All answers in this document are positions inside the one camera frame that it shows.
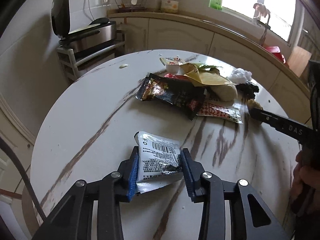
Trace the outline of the person's right hand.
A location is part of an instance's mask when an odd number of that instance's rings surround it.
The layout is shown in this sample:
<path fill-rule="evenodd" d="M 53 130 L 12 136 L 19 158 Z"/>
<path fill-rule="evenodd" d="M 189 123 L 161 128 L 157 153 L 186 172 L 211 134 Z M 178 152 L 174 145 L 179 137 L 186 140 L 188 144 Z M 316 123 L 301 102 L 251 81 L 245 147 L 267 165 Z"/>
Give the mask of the person's right hand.
<path fill-rule="evenodd" d="M 319 191 L 319 171 L 308 165 L 302 166 L 304 151 L 301 150 L 296 156 L 297 165 L 293 171 L 293 182 L 290 190 L 292 200 L 297 199 L 303 189 L 303 183 Z"/>

